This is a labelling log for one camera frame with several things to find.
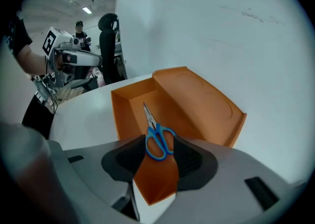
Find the black office chair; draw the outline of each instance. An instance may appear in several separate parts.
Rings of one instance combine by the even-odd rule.
[[[124,80],[117,70],[117,62],[114,62],[115,39],[119,30],[118,16],[113,13],[105,14],[98,22],[98,28],[102,31],[99,35],[100,52],[103,59],[103,66],[99,69],[103,73],[105,83],[111,84]]]

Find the scissors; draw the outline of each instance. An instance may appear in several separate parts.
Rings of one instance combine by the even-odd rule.
[[[149,110],[148,106],[146,105],[146,103],[143,103],[143,107],[144,107],[144,112],[146,114],[148,124],[149,124],[148,134],[146,136],[146,151],[147,151],[148,155],[151,158],[153,158],[154,160],[163,161],[164,159],[166,159],[167,154],[170,154],[170,155],[173,154],[173,151],[170,151],[168,149],[168,146],[167,146],[166,140],[164,138],[163,132],[168,131],[168,132],[172,133],[173,136],[175,136],[176,133],[172,129],[163,127],[161,124],[156,123],[156,121],[154,120],[154,117],[153,117],[151,111]],[[158,139],[157,134],[160,136],[163,145],[161,144],[160,140]],[[162,157],[154,156],[150,152],[150,150],[148,149],[148,140],[150,138],[153,138],[153,140],[156,142],[158,147],[162,150],[162,152],[163,152]]]

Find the ceiling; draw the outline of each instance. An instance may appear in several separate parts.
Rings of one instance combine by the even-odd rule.
[[[46,32],[47,27],[81,20],[93,15],[115,12],[116,0],[24,0],[22,12],[28,33]],[[88,7],[92,14],[82,10]]]

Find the black pants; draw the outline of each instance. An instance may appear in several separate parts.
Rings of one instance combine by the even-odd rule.
[[[34,96],[25,113],[22,124],[37,130],[48,139],[53,119],[54,115],[50,113],[48,108],[40,104],[37,97]]]

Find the black sleeve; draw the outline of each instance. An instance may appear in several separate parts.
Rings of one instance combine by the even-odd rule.
[[[32,43],[32,40],[26,31],[23,20],[16,18],[13,26],[15,26],[15,29],[12,36],[12,49],[14,56],[17,56],[24,46],[30,45]]]

